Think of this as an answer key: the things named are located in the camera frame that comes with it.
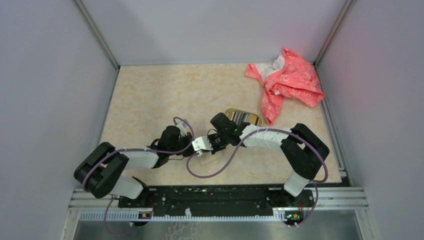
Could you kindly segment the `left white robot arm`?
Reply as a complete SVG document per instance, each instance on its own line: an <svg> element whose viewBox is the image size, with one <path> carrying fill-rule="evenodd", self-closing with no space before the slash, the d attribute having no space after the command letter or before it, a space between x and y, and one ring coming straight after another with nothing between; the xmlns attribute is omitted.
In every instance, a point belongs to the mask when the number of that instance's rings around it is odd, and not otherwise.
<svg viewBox="0 0 424 240"><path fill-rule="evenodd" d="M102 142L76 168L73 177L97 199L116 195L144 207L150 200L148 186L137 177L123 176L123 172L159 168L173 155L190 156L194 153L193 139L193 130L187 131L184 125L169 125L160 138L145 148L117 149L107 141Z"/></svg>

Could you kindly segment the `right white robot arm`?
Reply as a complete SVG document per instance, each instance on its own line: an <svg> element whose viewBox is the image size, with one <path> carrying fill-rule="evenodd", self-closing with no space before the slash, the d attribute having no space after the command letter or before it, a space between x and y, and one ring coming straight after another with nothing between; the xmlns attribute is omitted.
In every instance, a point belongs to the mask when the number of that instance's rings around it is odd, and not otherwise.
<svg viewBox="0 0 424 240"><path fill-rule="evenodd" d="M216 130L207 136L213 154L228 145L237 149L263 148L284 154L292 168L281 193L281 199L287 206L295 206L301 200L301 192L315 179L320 169L324 169L324 176L328 177L325 160L330 149L302 123L288 130L259 127L249 122L236 124L222 112L215 115L210 123Z"/></svg>

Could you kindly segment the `beige card holder wallet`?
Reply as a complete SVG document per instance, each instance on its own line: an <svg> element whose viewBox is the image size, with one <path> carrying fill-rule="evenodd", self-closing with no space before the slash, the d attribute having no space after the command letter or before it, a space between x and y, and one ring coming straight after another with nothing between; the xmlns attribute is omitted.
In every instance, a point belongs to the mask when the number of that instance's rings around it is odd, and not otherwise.
<svg viewBox="0 0 424 240"><path fill-rule="evenodd" d="M217 161L217 160L221 159L222 157L223 157L223 154L220 151L216 152L214 154L212 154L211 152L206 152L203 155L199 156L198 161L199 161L199 164L201 166L204 166L204 165L210 164L214 161Z"/></svg>

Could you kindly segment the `beige tray of cards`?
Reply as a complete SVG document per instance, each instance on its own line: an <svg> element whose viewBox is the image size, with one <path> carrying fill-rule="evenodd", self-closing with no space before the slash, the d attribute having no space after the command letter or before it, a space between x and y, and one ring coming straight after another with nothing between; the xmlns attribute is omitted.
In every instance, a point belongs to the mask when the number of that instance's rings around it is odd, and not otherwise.
<svg viewBox="0 0 424 240"><path fill-rule="evenodd" d="M228 108L224 114L237 125L241 123L250 123L262 127L264 123L261 115L236 108Z"/></svg>

